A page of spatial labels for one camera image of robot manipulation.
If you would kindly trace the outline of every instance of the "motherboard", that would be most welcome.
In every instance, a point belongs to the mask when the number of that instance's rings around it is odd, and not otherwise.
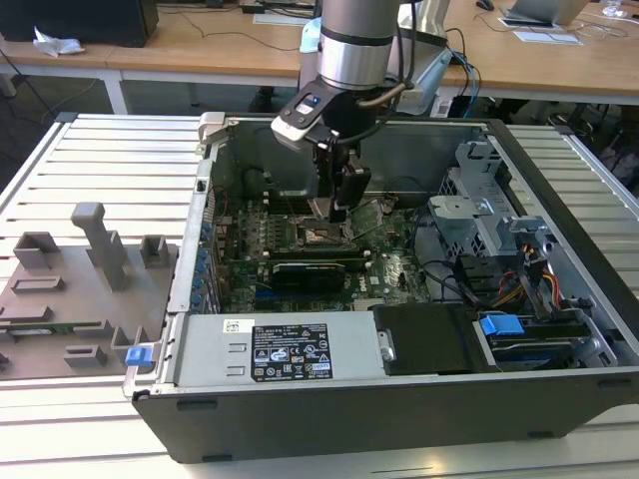
[[[393,198],[368,199],[341,224],[318,220],[303,200],[222,203],[210,246],[221,312],[428,301],[411,247],[416,211]]]

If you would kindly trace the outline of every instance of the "warning label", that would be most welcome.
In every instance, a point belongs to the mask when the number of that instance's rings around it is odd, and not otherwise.
[[[331,379],[326,325],[255,326],[251,377],[256,382]]]

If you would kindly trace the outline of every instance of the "blue drive latch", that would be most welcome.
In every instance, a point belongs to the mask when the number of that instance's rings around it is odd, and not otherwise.
[[[505,336],[525,332],[521,321],[515,314],[487,314],[479,320],[479,324],[486,336],[491,334]]]
[[[127,366],[151,367],[153,366],[153,347],[151,346],[134,346],[127,351],[127,357],[124,362]]]

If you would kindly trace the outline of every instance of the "robotic arm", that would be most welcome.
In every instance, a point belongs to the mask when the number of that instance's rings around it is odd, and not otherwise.
[[[404,7],[410,10],[412,28],[400,38],[395,32],[401,33],[397,18],[402,3],[410,3]],[[408,77],[414,71],[417,34],[432,36],[418,31],[417,3],[420,13],[444,3],[443,15],[448,5],[447,0],[323,0],[318,76],[272,123],[278,141],[289,148],[299,150],[304,141],[314,144],[318,196],[328,199],[325,215],[333,223],[344,221],[346,211],[359,204],[370,180],[369,169],[359,163],[360,141],[383,126],[376,121],[379,108],[411,86],[410,78],[403,78],[404,36],[412,42]],[[445,37],[439,40],[445,46]],[[400,61],[389,82],[393,44]]]

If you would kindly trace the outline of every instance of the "blue cable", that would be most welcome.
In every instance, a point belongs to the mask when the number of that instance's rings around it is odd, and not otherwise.
[[[468,114],[470,113],[470,107],[475,102],[475,99],[477,98],[477,94],[479,93],[479,89],[477,88],[477,78],[475,76],[474,68],[470,68],[470,66],[468,65],[468,62],[466,62],[466,60],[462,58],[461,55],[459,55],[457,52],[453,50],[451,50],[451,52],[455,56],[455,58],[459,60],[459,62],[464,67],[466,72],[468,72],[472,80],[472,87],[470,87],[470,102],[468,103],[468,107],[466,108],[466,113],[463,116],[463,118],[467,118]]]
[[[471,90],[472,93],[470,96],[470,102],[468,102],[468,107],[466,107],[466,113],[463,115],[463,118],[468,118],[468,114],[470,113],[470,107],[472,107],[472,104],[475,103],[477,94],[479,93],[479,89],[477,88],[477,79],[475,77],[474,68],[470,68],[470,66],[468,66],[468,73],[470,73],[470,76],[472,78],[472,90]]]

